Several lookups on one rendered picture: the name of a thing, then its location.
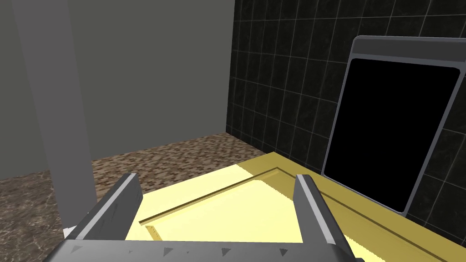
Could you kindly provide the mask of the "yellow door leaf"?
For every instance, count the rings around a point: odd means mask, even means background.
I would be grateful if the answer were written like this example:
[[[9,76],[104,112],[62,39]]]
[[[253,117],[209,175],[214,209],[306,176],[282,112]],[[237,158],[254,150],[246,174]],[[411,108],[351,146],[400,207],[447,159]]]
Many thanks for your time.
[[[466,248],[274,152],[145,193],[127,240],[301,242],[297,174],[366,262],[466,262]]]

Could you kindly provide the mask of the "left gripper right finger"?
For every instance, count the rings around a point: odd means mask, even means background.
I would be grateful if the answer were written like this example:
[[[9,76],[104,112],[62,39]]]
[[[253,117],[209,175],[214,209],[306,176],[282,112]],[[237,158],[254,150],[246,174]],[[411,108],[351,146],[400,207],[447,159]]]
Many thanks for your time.
[[[296,175],[293,203],[304,243],[348,244],[310,175]]]

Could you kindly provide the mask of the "black panel with grey frame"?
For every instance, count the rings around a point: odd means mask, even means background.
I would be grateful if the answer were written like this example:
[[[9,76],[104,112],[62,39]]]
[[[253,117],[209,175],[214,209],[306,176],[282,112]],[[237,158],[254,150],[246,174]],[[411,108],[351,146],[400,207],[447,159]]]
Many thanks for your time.
[[[355,37],[322,175],[406,216],[466,74],[466,38]]]

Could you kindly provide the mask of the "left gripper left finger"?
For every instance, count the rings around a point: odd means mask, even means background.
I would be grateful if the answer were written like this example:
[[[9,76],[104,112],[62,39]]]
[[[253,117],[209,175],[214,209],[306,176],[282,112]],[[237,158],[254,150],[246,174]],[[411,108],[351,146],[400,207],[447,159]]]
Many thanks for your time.
[[[66,240],[124,241],[142,202],[136,173],[120,177],[115,185],[69,233]]]

